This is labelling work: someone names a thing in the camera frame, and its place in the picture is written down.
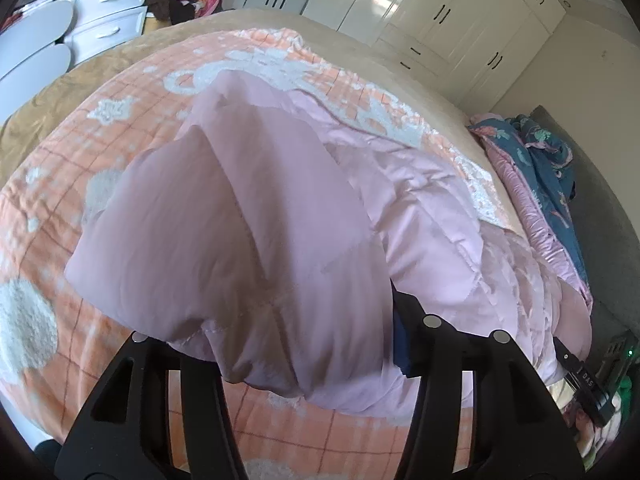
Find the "person's right hand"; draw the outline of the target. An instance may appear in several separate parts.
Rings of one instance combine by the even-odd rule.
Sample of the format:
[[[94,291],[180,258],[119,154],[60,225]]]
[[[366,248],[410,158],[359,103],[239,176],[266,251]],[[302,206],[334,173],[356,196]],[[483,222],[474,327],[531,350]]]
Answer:
[[[604,428],[597,427],[582,407],[570,401],[562,409],[563,418],[570,428],[578,453],[585,463],[592,463],[606,442]]]

